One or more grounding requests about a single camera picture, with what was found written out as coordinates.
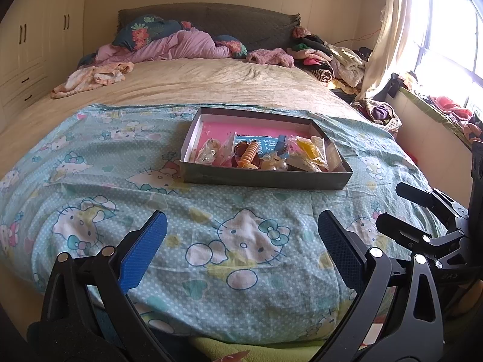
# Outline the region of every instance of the orange spiral toy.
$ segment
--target orange spiral toy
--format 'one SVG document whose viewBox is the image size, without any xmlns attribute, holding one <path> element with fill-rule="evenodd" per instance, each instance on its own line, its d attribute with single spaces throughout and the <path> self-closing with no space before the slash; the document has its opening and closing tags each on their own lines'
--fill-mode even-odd
<svg viewBox="0 0 483 362">
<path fill-rule="evenodd" d="M 238 161 L 238 167 L 242 169 L 258 169 L 258 167 L 252 164 L 252 160 L 258 152 L 258 148 L 259 145 L 257 141 L 252 141 Z"/>
</svg>

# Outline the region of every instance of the floral pillow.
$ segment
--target floral pillow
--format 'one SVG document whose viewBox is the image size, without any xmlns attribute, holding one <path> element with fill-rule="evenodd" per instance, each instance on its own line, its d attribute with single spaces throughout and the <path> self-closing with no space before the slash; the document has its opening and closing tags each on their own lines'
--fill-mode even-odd
<svg viewBox="0 0 483 362">
<path fill-rule="evenodd" d="M 191 30 L 189 21 L 164 20 L 163 18 L 147 14 L 138 17 L 124 27 L 117 34 L 112 45 L 122 46 L 131 52 L 139 50 L 152 41 L 169 37 L 180 30 Z"/>
<path fill-rule="evenodd" d="M 223 45 L 230 49 L 231 56 L 233 58 L 245 58 L 248 54 L 245 45 L 241 43 L 237 38 L 230 35 L 219 35 L 217 37 L 212 37 L 215 45 Z"/>
</svg>

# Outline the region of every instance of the polka dot fabric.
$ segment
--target polka dot fabric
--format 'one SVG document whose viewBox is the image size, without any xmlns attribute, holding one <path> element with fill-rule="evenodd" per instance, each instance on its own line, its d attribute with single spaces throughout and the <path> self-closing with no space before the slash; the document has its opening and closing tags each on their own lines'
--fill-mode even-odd
<svg viewBox="0 0 483 362">
<path fill-rule="evenodd" d="M 198 107 L 95 105 L 64 121 L 0 181 L 0 259 L 44 291 L 59 253 L 95 255 L 159 209 L 167 237 L 129 292 L 141 317 L 178 335 L 268 344 L 328 338 L 355 297 L 318 236 L 323 210 L 391 257 L 409 254 L 377 232 L 383 212 L 441 234 L 395 194 L 400 181 L 427 189 L 424 176 L 364 122 L 238 107 L 313 119 L 353 169 L 340 191 L 183 183 L 176 160 Z"/>
</svg>

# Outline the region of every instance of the white wardrobe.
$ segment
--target white wardrobe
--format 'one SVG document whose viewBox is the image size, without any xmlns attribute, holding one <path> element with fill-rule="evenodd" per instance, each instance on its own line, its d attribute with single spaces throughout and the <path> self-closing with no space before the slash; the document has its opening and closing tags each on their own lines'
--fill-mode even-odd
<svg viewBox="0 0 483 362">
<path fill-rule="evenodd" d="M 0 23 L 0 131 L 75 70 L 83 22 L 84 0 L 14 0 Z"/>
</svg>

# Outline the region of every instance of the headboard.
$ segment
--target headboard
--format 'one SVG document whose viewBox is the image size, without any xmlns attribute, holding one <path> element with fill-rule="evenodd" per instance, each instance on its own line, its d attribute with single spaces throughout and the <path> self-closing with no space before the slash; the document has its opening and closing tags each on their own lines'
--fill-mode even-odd
<svg viewBox="0 0 483 362">
<path fill-rule="evenodd" d="M 190 21 L 211 36 L 231 35 L 249 51 L 290 47 L 292 29 L 300 25 L 299 14 L 286 15 L 244 5 L 178 3 L 120 10 L 117 30 L 147 13 L 163 19 Z"/>
</svg>

